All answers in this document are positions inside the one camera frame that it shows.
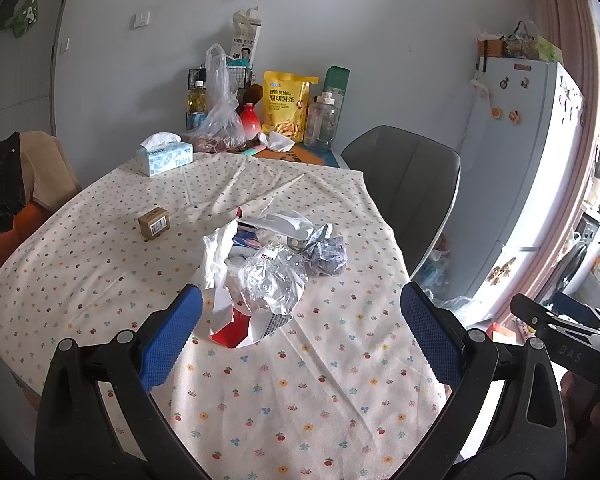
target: gray chair back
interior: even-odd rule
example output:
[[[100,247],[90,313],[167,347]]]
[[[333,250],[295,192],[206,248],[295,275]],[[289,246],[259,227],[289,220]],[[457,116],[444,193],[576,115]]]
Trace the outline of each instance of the gray chair back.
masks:
[[[377,126],[342,152],[362,171],[366,189],[394,230],[413,276],[438,240],[458,193],[459,155],[434,140],[392,126]]]

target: green box on refrigerator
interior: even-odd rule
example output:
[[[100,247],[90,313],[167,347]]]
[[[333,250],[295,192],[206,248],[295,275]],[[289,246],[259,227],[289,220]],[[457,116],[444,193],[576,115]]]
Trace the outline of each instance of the green box on refrigerator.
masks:
[[[340,121],[340,113],[342,111],[342,103],[344,101],[344,94],[347,91],[347,82],[349,81],[348,68],[342,68],[340,66],[332,66],[327,70],[327,75],[324,78],[324,88],[322,91],[331,92],[332,97],[335,99],[334,106],[338,110],[338,118],[336,119],[336,131],[338,131],[337,123]]]

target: red vase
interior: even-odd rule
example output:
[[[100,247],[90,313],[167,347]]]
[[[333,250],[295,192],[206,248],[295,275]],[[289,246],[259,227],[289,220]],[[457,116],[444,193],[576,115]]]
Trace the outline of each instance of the red vase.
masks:
[[[244,105],[244,110],[242,110],[242,113],[240,114],[240,120],[242,121],[244,133],[247,135],[247,140],[254,139],[260,133],[260,120],[256,115],[256,112],[253,111],[252,103]]]

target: pink curtain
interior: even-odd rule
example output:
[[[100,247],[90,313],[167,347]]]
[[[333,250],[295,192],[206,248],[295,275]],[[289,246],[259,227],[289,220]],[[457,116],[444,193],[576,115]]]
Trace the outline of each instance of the pink curtain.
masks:
[[[591,2],[539,1],[542,35],[562,49],[564,67],[582,91],[587,108],[582,140],[564,201],[538,254],[516,287],[516,292],[531,298],[549,277],[560,248],[582,215],[580,205],[592,175],[600,124],[600,39]],[[510,316],[512,297],[513,294],[504,301],[497,319],[503,321]]]

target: blue and white tissue box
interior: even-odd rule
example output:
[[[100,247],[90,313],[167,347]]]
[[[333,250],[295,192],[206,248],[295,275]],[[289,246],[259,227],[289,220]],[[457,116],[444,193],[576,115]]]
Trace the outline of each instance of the blue and white tissue box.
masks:
[[[157,148],[140,148],[136,152],[140,171],[154,176],[193,162],[193,146],[187,142],[170,142]]]

